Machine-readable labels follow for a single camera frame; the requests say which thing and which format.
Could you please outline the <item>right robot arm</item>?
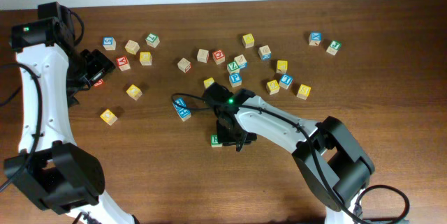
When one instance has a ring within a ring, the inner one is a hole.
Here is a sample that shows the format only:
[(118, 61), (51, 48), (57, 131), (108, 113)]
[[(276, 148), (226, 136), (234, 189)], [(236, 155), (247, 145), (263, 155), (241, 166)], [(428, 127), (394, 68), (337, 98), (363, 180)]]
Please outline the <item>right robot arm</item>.
[(306, 120), (277, 109), (254, 92), (236, 94), (214, 83), (202, 97), (217, 116), (217, 140), (241, 151), (258, 136), (292, 154), (311, 192), (326, 207), (326, 223), (352, 223), (352, 211), (368, 186), (374, 164), (346, 126), (334, 117)]

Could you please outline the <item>yellow S block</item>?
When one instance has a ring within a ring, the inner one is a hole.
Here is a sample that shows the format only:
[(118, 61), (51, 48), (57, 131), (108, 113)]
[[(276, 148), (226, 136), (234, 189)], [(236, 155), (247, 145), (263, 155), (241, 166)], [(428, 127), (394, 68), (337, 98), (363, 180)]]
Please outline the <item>yellow S block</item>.
[(306, 100), (306, 99), (308, 98), (308, 96), (309, 96), (311, 90), (312, 90), (311, 87), (309, 87), (309, 86), (307, 86), (307, 85), (305, 85), (305, 84), (301, 84), (300, 87), (299, 87), (299, 89), (298, 89), (298, 92), (297, 92), (297, 95), (296, 95), (296, 96), (297, 96), (298, 98), (301, 98), (301, 99), (303, 99), (303, 100)]

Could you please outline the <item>green R block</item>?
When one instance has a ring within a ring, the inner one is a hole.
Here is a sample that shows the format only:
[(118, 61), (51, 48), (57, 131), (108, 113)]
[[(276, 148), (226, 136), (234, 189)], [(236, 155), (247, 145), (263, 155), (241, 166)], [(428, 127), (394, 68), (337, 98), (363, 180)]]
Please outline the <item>green R block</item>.
[(211, 135), (210, 139), (211, 139), (211, 141), (210, 141), (211, 147), (215, 148), (215, 147), (222, 147), (223, 146), (223, 144), (218, 141), (218, 136), (217, 135)]

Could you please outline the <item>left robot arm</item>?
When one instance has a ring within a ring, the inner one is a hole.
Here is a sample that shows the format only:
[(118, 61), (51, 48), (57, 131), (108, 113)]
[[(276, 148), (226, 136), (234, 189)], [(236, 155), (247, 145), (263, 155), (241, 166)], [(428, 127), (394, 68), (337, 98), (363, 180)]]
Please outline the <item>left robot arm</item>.
[(99, 160), (79, 148), (68, 116), (75, 95), (115, 69), (98, 50), (78, 52), (78, 15), (57, 2), (38, 6), (35, 22), (11, 29), (10, 45), (20, 69), (22, 137), (15, 157), (3, 163), (14, 185), (40, 210), (82, 223), (135, 223), (105, 189)]

